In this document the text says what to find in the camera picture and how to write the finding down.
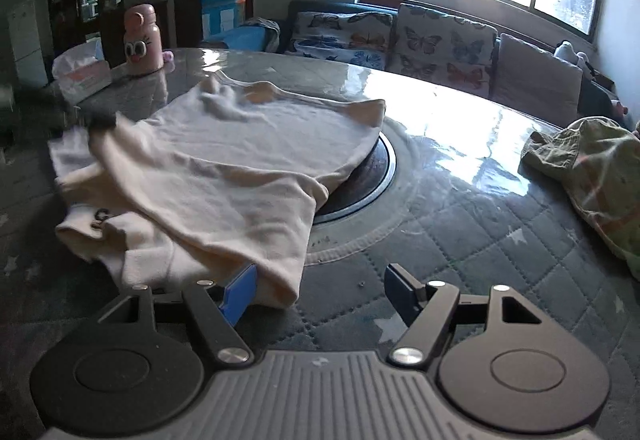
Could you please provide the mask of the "cream beige sweatshirt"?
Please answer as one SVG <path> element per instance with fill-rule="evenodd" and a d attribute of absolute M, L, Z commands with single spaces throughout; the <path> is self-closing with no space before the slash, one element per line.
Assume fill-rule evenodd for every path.
<path fill-rule="evenodd" d="M 314 215 L 369 155 L 382 100 L 204 79 L 148 119 L 49 145 L 68 212 L 56 235 L 116 286 L 178 290 L 258 271 L 257 303 L 298 298 Z"/>

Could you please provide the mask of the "grey quilted star tablecloth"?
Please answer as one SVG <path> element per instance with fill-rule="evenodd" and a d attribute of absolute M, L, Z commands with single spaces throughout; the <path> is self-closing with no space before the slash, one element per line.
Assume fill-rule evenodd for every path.
<path fill-rule="evenodd" d="M 188 48 L 174 66 L 117 77 L 93 95 L 139 120 L 215 71 L 333 100 L 380 98 L 396 153 L 386 191 L 348 217 L 314 228 L 300 296 L 288 310 L 250 308 L 239 322 L 255 351 L 386 352 L 404 324 L 383 293 L 398 263 L 421 281 L 463 293 L 517 289 L 599 356 L 611 393 L 597 431 L 639 434 L 639 285 L 576 215 L 555 181 L 521 149 L 539 122 L 481 98 L 397 74 L 273 54 Z M 103 265 L 56 238 L 65 215 L 47 148 L 49 116 L 21 101 L 16 146 L 1 156 L 1 434 L 35 439 L 42 426 L 28 379 L 47 350 L 116 293 Z"/>

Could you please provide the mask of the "green floral crumpled garment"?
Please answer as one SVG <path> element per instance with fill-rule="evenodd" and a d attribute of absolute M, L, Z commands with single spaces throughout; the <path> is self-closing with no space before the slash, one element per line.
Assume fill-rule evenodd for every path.
<path fill-rule="evenodd" d="M 553 134 L 532 132 L 521 160 L 560 182 L 578 215 L 639 276 L 639 137 L 586 117 Z"/>

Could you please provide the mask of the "round black induction cooktop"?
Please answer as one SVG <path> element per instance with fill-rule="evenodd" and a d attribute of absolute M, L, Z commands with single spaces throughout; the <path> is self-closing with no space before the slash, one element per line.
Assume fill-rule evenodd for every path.
<path fill-rule="evenodd" d="M 345 218 L 373 203 L 392 183 L 396 165 L 392 143 L 384 133 L 378 134 L 378 140 L 369 155 L 317 211 L 314 225 Z"/>

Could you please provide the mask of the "plain grey cushion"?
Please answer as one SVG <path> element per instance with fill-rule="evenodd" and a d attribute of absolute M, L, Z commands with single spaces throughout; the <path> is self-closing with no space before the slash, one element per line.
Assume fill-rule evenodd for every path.
<path fill-rule="evenodd" d="M 582 70 L 533 44 L 503 33 L 491 98 L 566 127 L 578 118 Z"/>

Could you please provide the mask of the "white pink tissue pack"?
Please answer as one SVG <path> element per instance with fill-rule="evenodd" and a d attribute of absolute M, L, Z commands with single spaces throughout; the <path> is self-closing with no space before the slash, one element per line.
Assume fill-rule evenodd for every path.
<path fill-rule="evenodd" d="M 79 44 L 55 57 L 52 76 L 65 100 L 78 104 L 112 83 L 100 38 Z"/>

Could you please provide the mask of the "small pink plush item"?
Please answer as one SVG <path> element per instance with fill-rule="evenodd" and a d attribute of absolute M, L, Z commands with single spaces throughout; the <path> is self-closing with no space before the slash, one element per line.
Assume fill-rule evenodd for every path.
<path fill-rule="evenodd" d="M 175 59 L 174 53 L 169 50 L 163 51 L 164 62 L 172 62 Z"/>

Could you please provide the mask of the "pink cartoon face bottle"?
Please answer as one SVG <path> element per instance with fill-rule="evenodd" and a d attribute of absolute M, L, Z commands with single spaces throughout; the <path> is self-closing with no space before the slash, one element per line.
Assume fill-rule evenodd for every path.
<path fill-rule="evenodd" d="M 126 10 L 124 16 L 124 48 L 128 74 L 145 76 L 164 66 L 162 37 L 151 4 L 140 4 Z"/>

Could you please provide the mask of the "white refrigerator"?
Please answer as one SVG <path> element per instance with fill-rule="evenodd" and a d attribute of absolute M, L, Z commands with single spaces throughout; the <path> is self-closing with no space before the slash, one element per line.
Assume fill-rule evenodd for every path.
<path fill-rule="evenodd" d="M 40 44 L 35 0 L 17 4 L 8 14 L 9 33 L 17 80 L 27 88 L 49 82 Z"/>

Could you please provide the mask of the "butterfly pillow right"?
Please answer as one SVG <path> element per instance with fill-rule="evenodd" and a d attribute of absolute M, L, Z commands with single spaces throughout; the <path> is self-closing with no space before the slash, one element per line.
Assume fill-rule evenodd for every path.
<path fill-rule="evenodd" d="M 487 98 L 497 42 L 494 27 L 404 3 L 386 70 Z"/>

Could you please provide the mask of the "butterfly pillow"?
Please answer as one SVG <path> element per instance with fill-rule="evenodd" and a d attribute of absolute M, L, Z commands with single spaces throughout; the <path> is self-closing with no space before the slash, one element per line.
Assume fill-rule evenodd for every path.
<path fill-rule="evenodd" d="M 404 3 L 386 70 L 487 98 L 497 42 L 494 27 Z"/>
<path fill-rule="evenodd" d="M 393 21 L 377 12 L 299 12 L 285 54 L 384 70 Z"/>

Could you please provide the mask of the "white plush toy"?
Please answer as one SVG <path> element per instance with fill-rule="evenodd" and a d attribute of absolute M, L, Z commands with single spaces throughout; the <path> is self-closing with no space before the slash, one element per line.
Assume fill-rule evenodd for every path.
<path fill-rule="evenodd" d="M 576 51 L 573 44 L 567 40 L 562 41 L 555 48 L 553 55 L 556 58 L 565 60 L 565 62 L 569 62 L 574 66 L 582 68 L 582 70 L 587 69 L 589 65 L 588 56 L 582 51 Z"/>

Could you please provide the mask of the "blue chair with cloth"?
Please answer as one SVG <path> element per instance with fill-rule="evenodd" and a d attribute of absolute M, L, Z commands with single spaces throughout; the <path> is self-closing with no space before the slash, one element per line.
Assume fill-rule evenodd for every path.
<path fill-rule="evenodd" d="M 253 17 L 239 27 L 212 34 L 203 39 L 201 48 L 276 53 L 280 44 L 281 27 L 274 20 Z"/>

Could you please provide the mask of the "butterfly pillow left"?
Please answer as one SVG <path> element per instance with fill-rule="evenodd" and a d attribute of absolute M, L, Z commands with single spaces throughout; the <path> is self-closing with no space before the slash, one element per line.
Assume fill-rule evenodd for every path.
<path fill-rule="evenodd" d="M 285 54 L 384 70 L 393 21 L 377 12 L 299 12 Z"/>

